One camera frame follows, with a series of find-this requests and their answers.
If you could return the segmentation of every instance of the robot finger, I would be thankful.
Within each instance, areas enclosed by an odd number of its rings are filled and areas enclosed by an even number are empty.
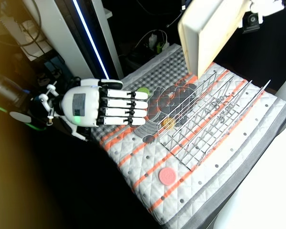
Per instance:
[[[121,90],[114,90],[114,89],[106,89],[104,91],[103,97],[110,97],[110,98],[123,98],[123,99],[147,99],[148,94],[145,92],[131,92],[131,91],[121,91]]]
[[[146,109],[148,103],[144,101],[131,101],[123,99],[104,99],[103,107],[120,107],[120,108],[132,108],[132,109]]]
[[[108,108],[104,107],[101,109],[104,116],[124,116],[124,117],[145,117],[147,111],[139,109],[122,109],[122,108]]]
[[[144,118],[131,117],[101,117],[98,125],[144,125]]]

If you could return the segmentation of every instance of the blue white light strip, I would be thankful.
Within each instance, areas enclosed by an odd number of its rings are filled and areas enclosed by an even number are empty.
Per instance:
[[[85,30],[86,30],[86,33],[87,33],[87,35],[88,35],[88,37],[89,37],[90,43],[92,44],[92,47],[93,47],[93,49],[94,49],[94,51],[95,51],[95,54],[96,54],[96,56],[97,56],[97,59],[99,60],[99,62],[100,62],[100,64],[101,64],[101,67],[102,67],[102,69],[103,69],[103,71],[104,71],[104,73],[105,73],[106,78],[109,80],[109,76],[108,76],[107,71],[106,71],[106,69],[105,69],[105,67],[104,67],[104,64],[103,64],[103,62],[102,62],[102,60],[101,60],[101,57],[100,57],[100,55],[99,55],[99,52],[98,52],[97,49],[96,49],[96,46],[95,46],[95,44],[94,44],[94,41],[93,41],[93,39],[92,39],[92,36],[91,36],[90,31],[89,31],[89,29],[88,29],[88,26],[87,26],[87,24],[86,24],[86,21],[85,21],[83,15],[82,15],[82,12],[81,12],[81,9],[80,9],[78,3],[77,3],[77,0],[73,0],[73,3],[74,3],[74,6],[75,6],[75,8],[76,8],[76,10],[77,10],[77,13],[78,13],[78,15],[79,15],[81,21],[82,21],[82,24],[83,24],[83,26],[84,26],[84,28],[85,28]]]

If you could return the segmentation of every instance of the white robotic hand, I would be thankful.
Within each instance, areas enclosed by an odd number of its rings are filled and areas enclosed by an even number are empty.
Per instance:
[[[61,109],[69,122],[77,126],[143,125],[148,95],[122,91],[117,80],[81,80],[61,101]]]

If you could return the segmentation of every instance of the robotic hand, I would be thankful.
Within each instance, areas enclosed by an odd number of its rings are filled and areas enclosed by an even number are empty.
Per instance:
[[[72,135],[82,140],[84,136],[77,127],[98,127],[99,125],[143,125],[147,116],[144,92],[120,90],[123,86],[117,80],[81,80],[81,85],[71,88],[65,95],[59,95],[55,84],[47,86],[47,93],[39,99],[49,112],[48,125],[54,117],[61,117],[72,129]],[[55,96],[49,100],[48,94]]]

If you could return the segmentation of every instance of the wire rack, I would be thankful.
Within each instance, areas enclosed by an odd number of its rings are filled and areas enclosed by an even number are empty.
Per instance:
[[[233,77],[215,87],[217,73],[211,75],[182,103],[172,110],[158,127],[158,140],[182,164],[192,170],[246,113],[268,83],[245,105],[238,102],[252,81],[237,93],[231,90]]]

